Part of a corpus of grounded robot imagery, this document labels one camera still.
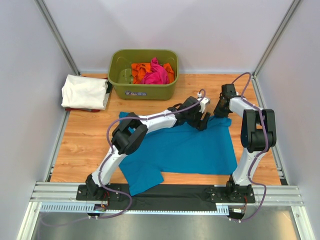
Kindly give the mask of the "blue t shirt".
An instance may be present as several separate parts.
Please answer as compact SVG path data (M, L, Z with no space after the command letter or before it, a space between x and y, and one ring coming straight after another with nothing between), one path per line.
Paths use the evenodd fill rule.
M211 116L199 131L188 123L147 134L139 148L120 163L132 196L161 184L163 172L230 175L237 168L230 118Z

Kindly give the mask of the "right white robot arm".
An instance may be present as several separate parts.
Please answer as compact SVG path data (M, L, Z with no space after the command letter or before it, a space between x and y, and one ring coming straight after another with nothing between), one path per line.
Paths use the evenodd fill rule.
M236 202L243 195L253 195L251 175L262 157L277 142L276 118L272 109L263 109L238 95L234 84L221 86L219 101L213 111L216 117L236 113L242 117L240 141L243 147L240 161L225 186L225 196Z

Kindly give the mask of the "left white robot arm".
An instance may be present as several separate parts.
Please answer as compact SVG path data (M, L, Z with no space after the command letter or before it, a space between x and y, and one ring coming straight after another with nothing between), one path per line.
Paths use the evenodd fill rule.
M200 93L197 98L188 97L184 103L151 115L137 115L130 112L112 124L118 126L107 139L109 150L99 167L88 175L85 181L86 195L94 201L105 196L106 185L125 157L133 154L142 144L145 136L154 131L169 129L188 123L191 127L203 131L207 128L210 113L205 112L210 99Z

